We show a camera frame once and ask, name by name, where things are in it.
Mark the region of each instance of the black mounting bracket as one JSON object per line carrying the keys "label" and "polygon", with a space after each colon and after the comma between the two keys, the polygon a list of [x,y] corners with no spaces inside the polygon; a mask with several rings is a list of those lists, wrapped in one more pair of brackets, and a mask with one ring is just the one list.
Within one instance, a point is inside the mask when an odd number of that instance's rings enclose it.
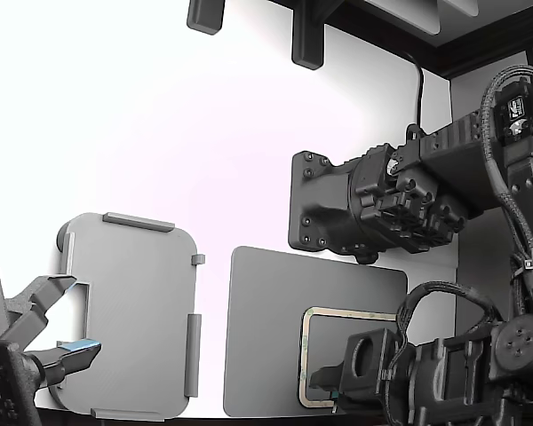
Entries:
{"label": "black mounting bracket", "polygon": [[[292,62],[308,69],[323,65],[324,24],[345,0],[298,0],[292,24]],[[190,0],[187,26],[217,34],[223,26],[225,0]]]}
{"label": "black mounting bracket", "polygon": [[189,0],[187,26],[213,36],[223,26],[225,0]]}
{"label": "black mounting bracket", "polygon": [[323,65],[324,24],[344,1],[297,1],[292,28],[292,62],[309,69]]}

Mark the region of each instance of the blue tab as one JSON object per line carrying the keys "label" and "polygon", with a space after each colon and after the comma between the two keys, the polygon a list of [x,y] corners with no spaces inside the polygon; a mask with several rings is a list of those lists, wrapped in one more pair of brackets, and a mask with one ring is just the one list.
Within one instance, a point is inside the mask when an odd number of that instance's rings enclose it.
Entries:
{"label": "blue tab", "polygon": [[94,348],[95,346],[100,346],[100,342],[91,339],[78,340],[72,343],[65,343],[60,346],[60,348],[65,349],[66,351],[84,351],[85,349]]}

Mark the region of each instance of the gray plastic panel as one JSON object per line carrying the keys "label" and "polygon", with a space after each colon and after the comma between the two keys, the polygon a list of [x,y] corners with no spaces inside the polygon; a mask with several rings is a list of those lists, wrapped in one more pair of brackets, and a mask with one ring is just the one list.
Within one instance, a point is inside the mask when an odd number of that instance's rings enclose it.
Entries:
{"label": "gray plastic panel", "polygon": [[63,226],[58,246],[61,270],[88,286],[84,336],[102,350],[91,368],[51,387],[53,397],[101,419],[181,414],[186,394],[197,395],[199,364],[192,238],[173,224],[87,213]]}
{"label": "gray plastic panel", "polygon": [[[404,272],[240,247],[233,253],[224,408],[231,417],[329,414],[298,401],[304,313],[311,307],[395,314],[407,294]],[[343,360],[347,338],[390,322],[312,318],[308,379]],[[312,399],[324,392],[308,391]]]}

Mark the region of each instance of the sticker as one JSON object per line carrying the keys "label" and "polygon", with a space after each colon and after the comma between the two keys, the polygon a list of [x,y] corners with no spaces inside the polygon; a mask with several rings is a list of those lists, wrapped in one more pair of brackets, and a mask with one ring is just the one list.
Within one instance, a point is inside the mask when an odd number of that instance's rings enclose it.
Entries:
{"label": "sticker", "polygon": [[507,109],[509,110],[509,119],[514,122],[519,120],[525,115],[525,107],[523,105],[523,98],[519,96],[518,98],[512,99],[507,102]]}

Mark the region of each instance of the white backdrop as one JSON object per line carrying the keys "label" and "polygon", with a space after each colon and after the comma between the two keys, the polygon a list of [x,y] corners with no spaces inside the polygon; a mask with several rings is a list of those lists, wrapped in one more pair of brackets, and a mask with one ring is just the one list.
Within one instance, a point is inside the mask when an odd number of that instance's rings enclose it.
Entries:
{"label": "white backdrop", "polygon": [[[207,264],[195,306],[203,315],[200,398],[183,415],[222,417],[233,249],[290,252],[292,155],[307,149],[338,164],[403,143],[418,75],[334,28],[326,28],[324,67],[298,67],[291,11],[267,0],[227,0],[215,36],[187,28],[187,5],[0,2],[0,267],[6,296],[58,272],[57,231],[84,212],[188,231]],[[449,121],[449,82],[426,73],[424,128]],[[453,280],[457,251],[394,251],[379,264],[403,269],[414,287]],[[79,301],[75,291],[56,304],[29,349],[80,338]],[[410,338],[453,329],[454,299],[432,296]],[[37,403],[55,407],[44,391]]]}

